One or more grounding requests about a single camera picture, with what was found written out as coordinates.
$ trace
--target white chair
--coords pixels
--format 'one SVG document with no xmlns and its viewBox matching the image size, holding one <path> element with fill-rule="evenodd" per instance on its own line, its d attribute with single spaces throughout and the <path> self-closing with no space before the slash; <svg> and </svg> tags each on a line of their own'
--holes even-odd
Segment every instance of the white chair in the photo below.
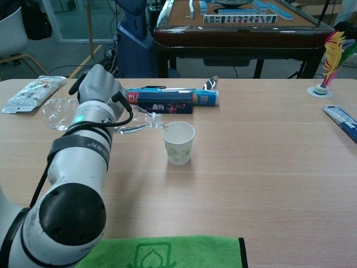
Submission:
<svg viewBox="0 0 357 268">
<path fill-rule="evenodd" d="M 25 60 L 25 58 L 28 58 L 44 74 L 49 75 L 49 72 L 34 57 L 29 54 L 21 53 L 28 45 L 28 38 L 22 22 L 21 8 L 0 21 L 0 39 L 0 63 L 21 60 L 34 74 L 39 76 L 33 67 Z"/>
</svg>

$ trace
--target white paper cup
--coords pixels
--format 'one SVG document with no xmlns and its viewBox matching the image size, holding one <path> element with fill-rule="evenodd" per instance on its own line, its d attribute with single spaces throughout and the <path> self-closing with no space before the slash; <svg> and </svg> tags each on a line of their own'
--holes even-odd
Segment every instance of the white paper cup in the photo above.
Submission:
<svg viewBox="0 0 357 268">
<path fill-rule="evenodd" d="M 168 161 L 174 165 L 185 165 L 190 161 L 192 142 L 195 128 L 185 122 L 172 122 L 167 124 L 167 130 L 162 131 L 165 141 Z"/>
</svg>

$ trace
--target green cloth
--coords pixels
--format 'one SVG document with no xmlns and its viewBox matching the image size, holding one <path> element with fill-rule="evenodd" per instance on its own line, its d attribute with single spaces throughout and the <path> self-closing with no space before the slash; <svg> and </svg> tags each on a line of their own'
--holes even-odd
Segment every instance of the green cloth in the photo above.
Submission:
<svg viewBox="0 0 357 268">
<path fill-rule="evenodd" d="M 247 268 L 243 238 L 209 236 L 102 240 L 76 268 Z"/>
</svg>

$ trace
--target snack package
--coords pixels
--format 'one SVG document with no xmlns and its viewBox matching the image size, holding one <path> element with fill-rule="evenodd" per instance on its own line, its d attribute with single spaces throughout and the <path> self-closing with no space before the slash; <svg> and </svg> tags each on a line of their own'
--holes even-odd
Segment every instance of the snack package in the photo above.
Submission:
<svg viewBox="0 0 357 268">
<path fill-rule="evenodd" d="M 63 76 L 40 76 L 9 99 L 2 113 L 30 112 L 65 83 Z"/>
</svg>

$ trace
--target green light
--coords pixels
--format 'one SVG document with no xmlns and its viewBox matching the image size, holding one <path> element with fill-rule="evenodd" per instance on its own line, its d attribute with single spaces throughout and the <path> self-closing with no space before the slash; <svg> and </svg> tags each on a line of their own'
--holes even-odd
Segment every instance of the green light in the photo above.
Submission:
<svg viewBox="0 0 357 268">
<path fill-rule="evenodd" d="M 75 119 L 74 119 L 74 123 L 78 123 L 80 121 L 83 121 L 84 120 L 84 116 L 77 116 Z"/>
</svg>

